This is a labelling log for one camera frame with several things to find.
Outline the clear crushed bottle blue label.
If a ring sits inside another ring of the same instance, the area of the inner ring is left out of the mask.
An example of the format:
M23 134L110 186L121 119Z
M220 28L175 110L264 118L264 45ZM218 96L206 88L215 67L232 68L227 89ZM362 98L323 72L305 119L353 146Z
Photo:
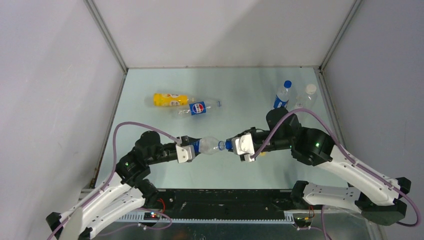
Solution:
M197 154L213 155L226 150L226 143L215 137L203 137L193 144L194 151Z

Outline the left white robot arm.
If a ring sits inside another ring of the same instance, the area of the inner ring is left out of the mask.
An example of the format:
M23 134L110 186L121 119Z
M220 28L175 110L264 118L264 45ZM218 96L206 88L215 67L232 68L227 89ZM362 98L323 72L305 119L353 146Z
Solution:
M147 179L150 165L174 160L186 163L199 154L199 139L182 136L179 140L162 144L158 132L144 132L100 186L70 210L46 217L50 239L92 240L127 213L156 206L158 189Z

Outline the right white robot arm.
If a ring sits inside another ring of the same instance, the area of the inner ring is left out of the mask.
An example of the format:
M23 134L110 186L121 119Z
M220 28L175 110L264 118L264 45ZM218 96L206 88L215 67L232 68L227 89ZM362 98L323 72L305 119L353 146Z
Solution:
M262 152L290 150L298 162L328 171L347 182L346 187L324 186L298 180L290 193L297 209L333 206L359 213L382 226L401 224L407 213L411 181L391 178L349 153L330 129L304 127L298 109L277 108L266 115L268 130L254 127L227 139L224 147L243 162L253 162Z

